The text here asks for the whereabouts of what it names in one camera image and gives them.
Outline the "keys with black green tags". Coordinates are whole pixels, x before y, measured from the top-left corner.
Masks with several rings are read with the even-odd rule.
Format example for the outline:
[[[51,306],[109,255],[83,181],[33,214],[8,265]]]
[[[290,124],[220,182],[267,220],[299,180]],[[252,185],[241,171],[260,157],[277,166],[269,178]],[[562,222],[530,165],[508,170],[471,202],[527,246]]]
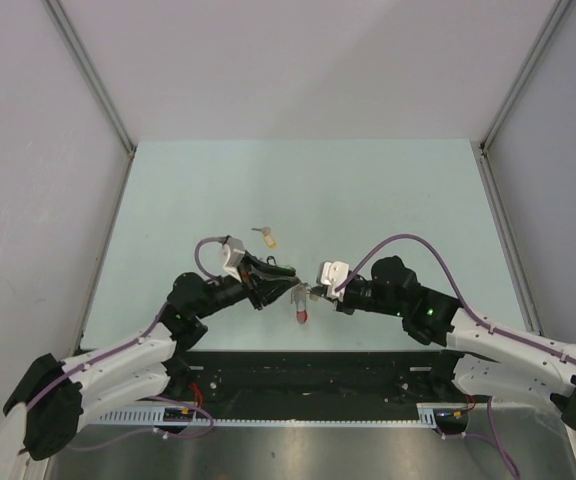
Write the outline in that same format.
[[[278,263],[272,255],[266,257],[266,264],[274,269],[280,269],[283,275],[295,275],[296,269],[289,264]]]

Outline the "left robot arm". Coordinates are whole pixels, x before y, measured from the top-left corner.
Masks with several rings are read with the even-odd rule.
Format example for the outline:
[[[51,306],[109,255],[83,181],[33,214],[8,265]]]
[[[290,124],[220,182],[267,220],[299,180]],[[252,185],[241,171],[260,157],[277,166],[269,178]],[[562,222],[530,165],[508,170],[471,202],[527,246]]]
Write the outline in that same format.
[[[179,275],[153,321],[126,340],[62,360],[36,358],[3,407],[27,409],[22,452],[47,459],[110,411],[161,394],[182,397],[193,380],[183,356],[207,333],[205,318],[242,301],[261,310],[299,282],[294,268],[245,254],[232,275]]]

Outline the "red handled metal key holder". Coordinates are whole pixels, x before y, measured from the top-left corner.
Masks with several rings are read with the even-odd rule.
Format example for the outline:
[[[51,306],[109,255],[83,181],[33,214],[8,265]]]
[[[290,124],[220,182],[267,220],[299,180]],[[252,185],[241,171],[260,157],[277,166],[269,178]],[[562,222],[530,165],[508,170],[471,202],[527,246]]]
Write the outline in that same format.
[[[295,307],[295,318],[299,324],[308,321],[308,300],[310,298],[310,286],[300,283],[291,290],[291,304]]]

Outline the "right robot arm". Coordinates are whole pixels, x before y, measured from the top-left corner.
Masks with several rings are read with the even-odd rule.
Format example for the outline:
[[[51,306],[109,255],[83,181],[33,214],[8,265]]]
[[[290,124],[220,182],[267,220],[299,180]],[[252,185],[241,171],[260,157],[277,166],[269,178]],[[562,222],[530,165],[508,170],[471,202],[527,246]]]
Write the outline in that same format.
[[[444,348],[429,376],[441,401],[496,397],[559,415],[576,431],[576,344],[500,325],[454,296],[423,286],[398,256],[373,264],[369,278],[340,261],[322,264],[318,285],[336,310],[397,317],[411,338]]]

